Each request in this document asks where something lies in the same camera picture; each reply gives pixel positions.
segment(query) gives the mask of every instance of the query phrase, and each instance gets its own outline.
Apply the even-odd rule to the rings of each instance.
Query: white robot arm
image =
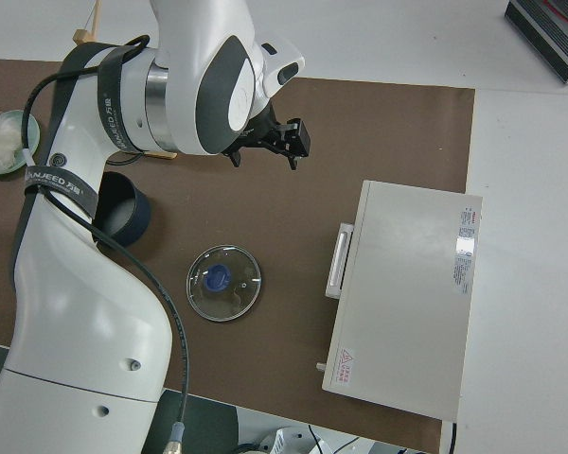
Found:
[[[47,145],[27,169],[29,187],[44,189],[27,194],[15,240],[0,454],[139,453],[169,365],[156,297],[57,206],[91,222],[119,149],[223,153],[238,166],[240,147],[265,147],[292,168],[308,155],[302,122],[279,125],[270,103],[303,68],[290,44],[257,38],[243,0],[151,5],[157,50],[85,44],[68,56],[62,75],[91,69],[58,82]]]

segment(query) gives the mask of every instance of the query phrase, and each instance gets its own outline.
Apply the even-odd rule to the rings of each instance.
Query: white box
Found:
[[[481,207],[364,182],[323,389],[456,421]]]

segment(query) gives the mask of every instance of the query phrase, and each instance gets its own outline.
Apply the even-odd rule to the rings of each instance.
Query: brown mat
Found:
[[[56,67],[0,61],[0,111],[21,108]],[[193,393],[437,452],[439,421],[322,391],[315,363],[326,361],[336,313],[336,301],[324,296],[334,241],[339,223],[355,219],[362,181],[463,192],[472,105],[473,90],[296,79],[275,99],[280,121],[300,116],[311,134],[311,157],[295,172],[258,149],[243,152],[238,169],[222,156],[180,156],[122,170],[151,200],[150,228],[132,251],[178,302]],[[44,126],[47,109],[43,96],[34,113]],[[12,335],[7,264],[22,177],[20,170],[0,179],[2,344]],[[188,267],[218,244],[250,251],[264,275],[256,305],[222,324],[196,315],[185,294]],[[178,355],[175,345],[167,379],[175,389]]]

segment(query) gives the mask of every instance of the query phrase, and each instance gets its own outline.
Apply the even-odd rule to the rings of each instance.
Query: warning label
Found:
[[[355,352],[348,348],[339,348],[337,357],[337,367],[334,370],[334,382],[337,385],[349,386],[351,382],[351,371],[353,370],[353,357]]]
[[[464,295],[467,295],[471,289],[471,265],[475,252],[475,230],[478,216],[473,208],[465,208],[461,212],[458,237],[456,238],[453,269],[454,289]]]

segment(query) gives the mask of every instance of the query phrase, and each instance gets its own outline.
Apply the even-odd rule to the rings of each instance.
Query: white feather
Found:
[[[0,113],[0,167],[5,170],[12,167],[15,152],[21,146],[21,123]]]

